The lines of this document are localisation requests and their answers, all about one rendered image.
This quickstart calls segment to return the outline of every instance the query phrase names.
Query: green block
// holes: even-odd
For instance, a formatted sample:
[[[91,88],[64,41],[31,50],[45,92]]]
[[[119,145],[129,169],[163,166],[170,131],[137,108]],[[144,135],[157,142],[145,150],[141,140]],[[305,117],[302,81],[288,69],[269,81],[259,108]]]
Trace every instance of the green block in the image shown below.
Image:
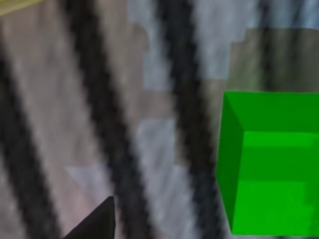
[[[234,235],[319,237],[319,94],[224,93],[217,179]]]

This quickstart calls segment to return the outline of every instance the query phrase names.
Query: yellow strip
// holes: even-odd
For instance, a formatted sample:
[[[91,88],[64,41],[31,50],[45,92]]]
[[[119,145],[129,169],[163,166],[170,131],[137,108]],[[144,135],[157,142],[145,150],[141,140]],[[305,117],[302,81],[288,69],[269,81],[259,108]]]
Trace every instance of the yellow strip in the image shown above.
[[[25,8],[41,1],[42,0],[0,0],[0,15]]]

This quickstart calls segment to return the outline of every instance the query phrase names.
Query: cube top face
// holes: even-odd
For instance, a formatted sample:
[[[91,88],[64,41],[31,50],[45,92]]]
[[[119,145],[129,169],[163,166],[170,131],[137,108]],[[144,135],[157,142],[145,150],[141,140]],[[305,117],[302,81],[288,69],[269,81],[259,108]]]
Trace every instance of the cube top face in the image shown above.
[[[319,94],[227,92],[217,179],[233,234],[319,236]]]

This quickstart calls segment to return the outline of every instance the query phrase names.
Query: striped fabric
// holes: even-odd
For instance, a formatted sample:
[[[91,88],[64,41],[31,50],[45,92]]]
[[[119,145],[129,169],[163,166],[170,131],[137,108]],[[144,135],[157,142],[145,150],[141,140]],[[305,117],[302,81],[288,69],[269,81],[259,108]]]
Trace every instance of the striped fabric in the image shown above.
[[[1,18],[0,238],[62,238],[110,195],[116,239],[231,237],[211,174],[225,81],[201,81],[191,5],[154,0],[171,91],[145,90],[148,36],[127,4]]]

